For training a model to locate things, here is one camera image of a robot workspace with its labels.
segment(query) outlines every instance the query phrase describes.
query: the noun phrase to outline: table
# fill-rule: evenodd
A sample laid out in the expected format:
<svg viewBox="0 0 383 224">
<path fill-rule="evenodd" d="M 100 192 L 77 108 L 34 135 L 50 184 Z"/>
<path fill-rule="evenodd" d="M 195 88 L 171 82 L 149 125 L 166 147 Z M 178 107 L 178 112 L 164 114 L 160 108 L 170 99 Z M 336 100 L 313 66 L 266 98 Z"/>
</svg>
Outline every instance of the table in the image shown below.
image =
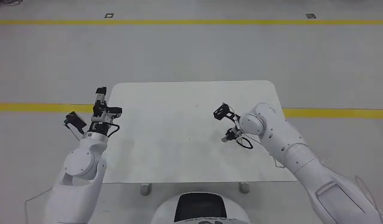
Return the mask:
<svg viewBox="0 0 383 224">
<path fill-rule="evenodd" d="M 259 144 L 247 150 L 221 138 L 233 126 L 212 113 L 225 102 L 241 115 L 268 102 L 284 118 L 269 81 L 120 83 L 108 105 L 121 126 L 104 152 L 104 183 L 295 181 Z"/>
</svg>

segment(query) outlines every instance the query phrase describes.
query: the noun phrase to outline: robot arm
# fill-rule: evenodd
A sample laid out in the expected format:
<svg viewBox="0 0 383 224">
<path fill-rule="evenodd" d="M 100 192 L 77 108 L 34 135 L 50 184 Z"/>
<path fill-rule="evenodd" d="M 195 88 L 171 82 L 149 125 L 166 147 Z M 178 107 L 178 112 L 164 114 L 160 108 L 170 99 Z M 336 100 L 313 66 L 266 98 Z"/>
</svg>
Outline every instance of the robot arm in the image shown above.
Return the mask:
<svg viewBox="0 0 383 224">
<path fill-rule="evenodd" d="M 61 172 L 52 188 L 45 207 L 45 224 L 85 224 L 90 220 L 101 190 L 107 163 L 102 153 L 107 149 L 107 135 L 113 119 L 121 116 L 121 108 L 111 108 L 105 102 L 106 87 L 97 89 L 92 124 L 88 132 L 84 121 L 74 112 L 67 115 L 64 125 L 74 125 L 83 134 L 80 145 L 65 159 Z M 76 184 L 82 179 L 86 184 Z"/>
<path fill-rule="evenodd" d="M 233 120 L 236 114 L 228 111 L 225 105 L 214 112 L 214 117 Z M 239 126 L 229 129 L 223 141 L 238 138 L 243 133 L 259 136 L 260 144 L 306 189 L 312 208 L 323 223 L 382 224 L 378 211 L 358 186 L 323 165 L 302 136 L 278 117 L 270 105 L 260 103 L 237 118 Z"/>
</svg>

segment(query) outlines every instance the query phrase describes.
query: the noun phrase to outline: yellow floor line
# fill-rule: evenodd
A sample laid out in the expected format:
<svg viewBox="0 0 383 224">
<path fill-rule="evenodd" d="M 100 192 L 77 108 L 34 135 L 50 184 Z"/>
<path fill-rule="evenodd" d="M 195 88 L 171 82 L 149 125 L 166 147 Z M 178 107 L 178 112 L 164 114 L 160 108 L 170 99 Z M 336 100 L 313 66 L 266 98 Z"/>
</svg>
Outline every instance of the yellow floor line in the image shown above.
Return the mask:
<svg viewBox="0 0 383 224">
<path fill-rule="evenodd" d="M 383 20 L 0 20 L 0 25 L 383 25 Z"/>
<path fill-rule="evenodd" d="M 91 113 L 92 104 L 0 103 L 0 112 Z M 283 108 L 286 117 L 329 119 L 383 119 L 380 109 Z"/>
</svg>

